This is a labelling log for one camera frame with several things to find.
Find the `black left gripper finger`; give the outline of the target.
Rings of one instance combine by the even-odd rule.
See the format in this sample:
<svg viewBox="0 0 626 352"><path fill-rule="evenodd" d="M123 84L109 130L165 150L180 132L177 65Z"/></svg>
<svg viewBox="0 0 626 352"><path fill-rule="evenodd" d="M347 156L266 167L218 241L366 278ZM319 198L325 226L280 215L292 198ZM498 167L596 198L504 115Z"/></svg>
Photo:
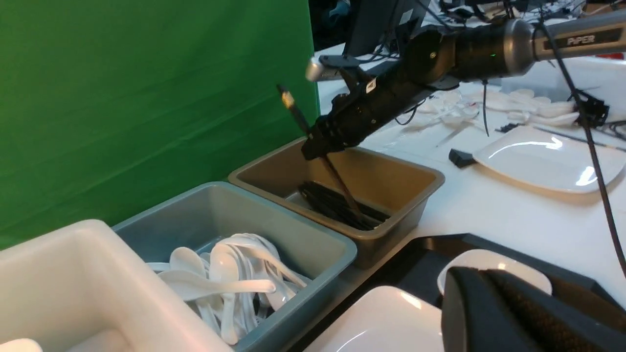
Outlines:
<svg viewBox="0 0 626 352"><path fill-rule="evenodd" d="M573 285L545 293L504 270L452 267L441 306L446 352L623 352L625 312Z"/></svg>

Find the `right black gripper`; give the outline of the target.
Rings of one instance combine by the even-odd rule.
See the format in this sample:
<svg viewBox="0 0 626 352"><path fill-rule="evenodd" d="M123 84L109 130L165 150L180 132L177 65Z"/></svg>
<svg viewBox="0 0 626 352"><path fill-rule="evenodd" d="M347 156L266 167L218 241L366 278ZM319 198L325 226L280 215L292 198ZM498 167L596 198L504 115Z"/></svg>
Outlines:
<svg viewBox="0 0 626 352"><path fill-rule="evenodd" d="M427 89L431 84L430 73L431 67L425 64L394 64L368 83L360 84L326 117L318 118L312 127L315 138L327 145L328 154L358 146L430 93ZM302 154L308 146L306 141Z"/></svg>

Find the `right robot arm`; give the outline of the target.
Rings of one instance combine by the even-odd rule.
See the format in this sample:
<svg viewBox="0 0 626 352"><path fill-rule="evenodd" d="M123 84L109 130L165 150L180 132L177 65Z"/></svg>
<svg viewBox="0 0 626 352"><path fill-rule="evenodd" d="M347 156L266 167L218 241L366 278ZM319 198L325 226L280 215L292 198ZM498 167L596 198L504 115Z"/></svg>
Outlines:
<svg viewBox="0 0 626 352"><path fill-rule="evenodd" d="M333 99L302 146L306 160L358 146L365 138L437 91L464 82L521 76L536 62L625 49L625 11L549 26L520 19L451 34L427 30L383 70L349 74L349 93Z"/></svg>

